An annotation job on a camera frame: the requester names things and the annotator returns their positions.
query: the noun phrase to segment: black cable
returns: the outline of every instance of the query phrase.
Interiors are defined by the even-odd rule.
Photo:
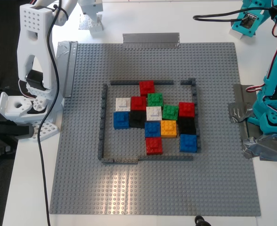
[[[244,18],[242,18],[242,19],[225,19],[225,20],[224,19],[204,19],[204,18],[219,17],[219,16],[230,16],[230,15],[233,15],[233,14],[247,12],[247,11],[251,11],[251,10],[271,10],[272,8],[277,10],[277,8],[275,8],[275,7],[251,7],[251,8],[243,8],[243,9],[232,11],[232,12],[229,12],[229,13],[219,13],[219,14],[209,14],[209,15],[195,15],[195,16],[193,16],[193,19],[198,20],[198,21],[207,21],[207,22],[236,22],[236,21],[242,21],[242,20],[244,20]]]
[[[59,0],[59,7],[57,9],[57,12],[55,14],[55,17],[53,19],[53,22],[52,24],[50,25],[50,28],[48,30],[48,33],[47,33],[47,49],[48,49],[48,52],[49,52],[49,55],[50,55],[50,58],[51,58],[51,61],[52,61],[52,64],[54,66],[54,70],[55,70],[55,79],[56,79],[56,83],[57,83],[57,87],[56,87],[56,93],[55,93],[55,98],[53,100],[53,103],[52,105],[50,106],[50,108],[48,109],[46,115],[44,116],[44,118],[42,119],[40,125],[39,125],[39,128],[38,128],[38,134],[37,134],[37,141],[38,141],[38,146],[39,146],[39,152],[40,152],[40,158],[41,158],[41,167],[42,167],[42,177],[43,177],[43,187],[44,187],[44,197],[45,197],[45,207],[46,207],[46,215],[47,215],[47,225],[50,226],[50,220],[49,220],[49,209],[48,209],[48,198],[47,198],[47,188],[46,188],[46,177],[45,177],[45,169],[44,169],[44,160],[43,160],[43,153],[42,153],[42,147],[41,147],[41,141],[40,141],[40,132],[41,132],[41,128],[42,128],[42,125],[43,123],[45,122],[46,118],[49,116],[50,112],[52,111],[52,109],[54,108],[54,105],[55,105],[55,102],[58,98],[58,95],[59,95],[59,74],[58,74],[58,69],[57,69],[57,66],[55,64],[55,59],[54,59],[54,56],[53,56],[53,53],[52,53],[52,49],[50,47],[50,43],[49,43],[49,38],[50,38],[50,34],[53,30],[53,27],[55,25],[55,22],[59,16],[59,12],[60,12],[60,9],[61,9],[61,3],[62,3],[62,0]]]
[[[60,8],[60,10],[61,10],[61,11],[63,11],[63,12],[65,13],[65,16],[66,16],[66,21],[67,21],[67,20],[68,20],[68,18],[69,18],[69,17],[68,17],[68,13],[67,13],[67,12],[65,11],[65,9],[63,9],[63,8]]]

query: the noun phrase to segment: blue lego brick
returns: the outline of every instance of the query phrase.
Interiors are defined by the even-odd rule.
[[[197,136],[196,135],[180,135],[180,152],[197,152]]]
[[[160,123],[159,122],[146,122],[144,124],[145,137],[160,137]]]
[[[114,112],[113,113],[114,129],[128,129],[129,127],[129,112]]]

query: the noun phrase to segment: green lego brick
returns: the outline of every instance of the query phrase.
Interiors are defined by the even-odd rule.
[[[178,112],[179,112],[179,107],[178,106],[165,105],[163,107],[162,118],[163,119],[169,119],[169,120],[177,120],[178,119]]]
[[[163,107],[162,93],[148,94],[148,107]]]

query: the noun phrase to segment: gray tape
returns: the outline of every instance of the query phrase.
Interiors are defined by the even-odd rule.
[[[234,96],[236,103],[249,103],[252,104],[256,101],[256,93],[247,93],[245,89],[250,85],[233,85]],[[240,134],[242,141],[247,139],[248,137],[258,138],[262,135],[262,131],[260,127],[249,123],[247,121],[242,121],[239,123]]]
[[[123,34],[124,48],[180,48],[179,33]]]
[[[264,161],[277,161],[277,134],[262,135],[258,139],[250,137],[243,141],[246,158],[260,157]]]
[[[71,97],[77,50],[77,42],[62,41],[58,43],[56,59],[60,80],[60,91],[63,97]]]
[[[232,123],[241,122],[248,117],[254,117],[251,103],[230,103],[228,105],[229,117]]]

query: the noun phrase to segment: black clamp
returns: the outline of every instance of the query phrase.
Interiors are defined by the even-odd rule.
[[[269,9],[269,14],[271,16],[271,19],[274,20],[274,18],[277,16],[277,5],[276,6],[272,6]]]

